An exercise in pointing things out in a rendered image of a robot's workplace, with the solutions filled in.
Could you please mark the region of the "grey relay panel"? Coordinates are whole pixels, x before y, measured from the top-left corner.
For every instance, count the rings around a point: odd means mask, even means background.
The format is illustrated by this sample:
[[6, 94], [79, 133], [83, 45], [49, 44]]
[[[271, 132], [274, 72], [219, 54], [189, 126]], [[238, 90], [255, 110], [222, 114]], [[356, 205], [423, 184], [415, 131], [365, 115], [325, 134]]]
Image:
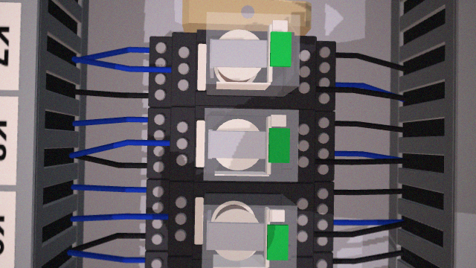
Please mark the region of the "grey relay panel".
[[[208, 96], [207, 12], [300, 15], [299, 87]], [[203, 181], [205, 108], [299, 110], [297, 182]], [[206, 192], [297, 268], [476, 268], [476, 0], [0, 0], [0, 268], [202, 268]]]

